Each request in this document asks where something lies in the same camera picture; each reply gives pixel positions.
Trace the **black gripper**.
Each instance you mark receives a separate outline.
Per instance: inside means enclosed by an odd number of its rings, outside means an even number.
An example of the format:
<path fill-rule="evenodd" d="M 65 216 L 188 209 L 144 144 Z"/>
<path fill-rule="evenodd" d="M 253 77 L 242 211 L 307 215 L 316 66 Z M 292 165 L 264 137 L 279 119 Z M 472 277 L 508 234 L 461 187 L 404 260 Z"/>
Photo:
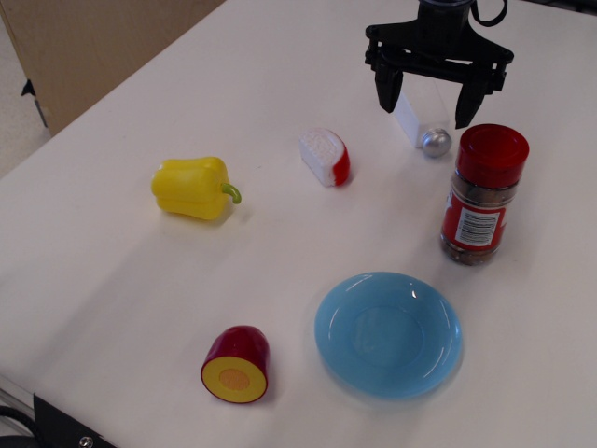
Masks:
<path fill-rule="evenodd" d="M 469 20 L 492 27 L 506 13 L 507 2 L 495 18 L 484 21 L 476 1 L 421 1 L 413 21 L 368 26 L 365 63 L 375 73 L 381 108 L 395 110 L 405 73 L 448 80 L 463 85 L 455 128 L 468 127 L 485 96 L 503 89 L 514 59 L 511 50 L 479 35 Z"/>

